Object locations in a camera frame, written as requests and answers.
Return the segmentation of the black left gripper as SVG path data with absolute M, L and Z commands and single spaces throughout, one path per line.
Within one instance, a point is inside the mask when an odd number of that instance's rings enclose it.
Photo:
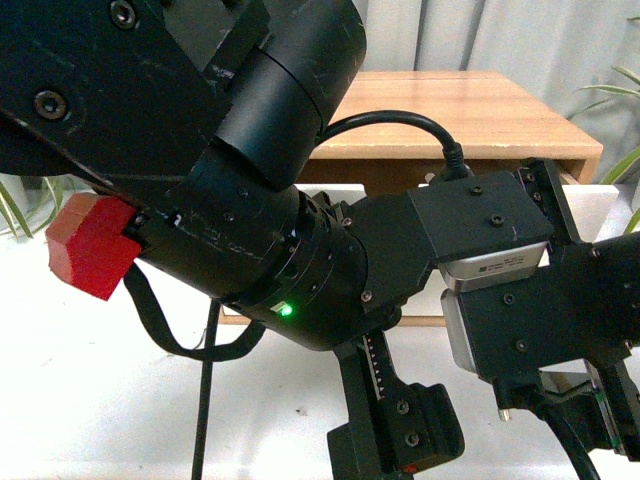
M 328 435 L 338 479 L 409 479 L 458 458 L 464 437 L 446 388 L 407 384 L 385 338 L 441 263 L 548 244 L 552 226 L 512 173 L 358 203 L 342 219 L 307 209 L 299 342 L 331 350 L 348 421 Z

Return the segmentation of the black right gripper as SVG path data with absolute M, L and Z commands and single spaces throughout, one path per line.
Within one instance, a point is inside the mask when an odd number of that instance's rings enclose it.
M 639 458 L 639 236 L 565 245 L 531 277 L 458 294 L 476 375 L 502 410 L 554 425 L 575 459 Z

